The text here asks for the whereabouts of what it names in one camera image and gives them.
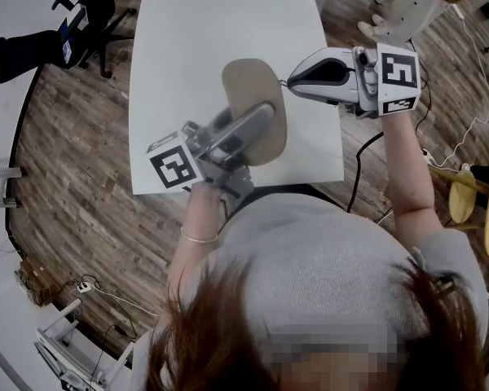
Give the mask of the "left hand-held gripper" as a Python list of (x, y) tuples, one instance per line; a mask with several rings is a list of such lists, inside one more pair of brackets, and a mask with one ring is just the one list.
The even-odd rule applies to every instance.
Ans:
[(270, 102), (257, 104), (237, 118), (227, 106), (207, 125), (188, 121), (152, 143), (146, 157), (166, 192), (187, 191), (194, 183), (207, 182), (222, 191), (233, 211), (253, 191), (249, 167), (243, 162), (270, 160), (267, 133), (274, 117)]

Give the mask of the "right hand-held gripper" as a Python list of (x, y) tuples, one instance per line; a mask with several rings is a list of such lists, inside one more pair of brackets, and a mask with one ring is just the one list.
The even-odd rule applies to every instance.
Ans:
[(287, 87), (304, 99), (341, 103), (356, 117), (389, 116), (416, 107), (421, 96), (419, 59), (413, 51), (383, 43), (353, 51), (326, 47), (293, 70)]

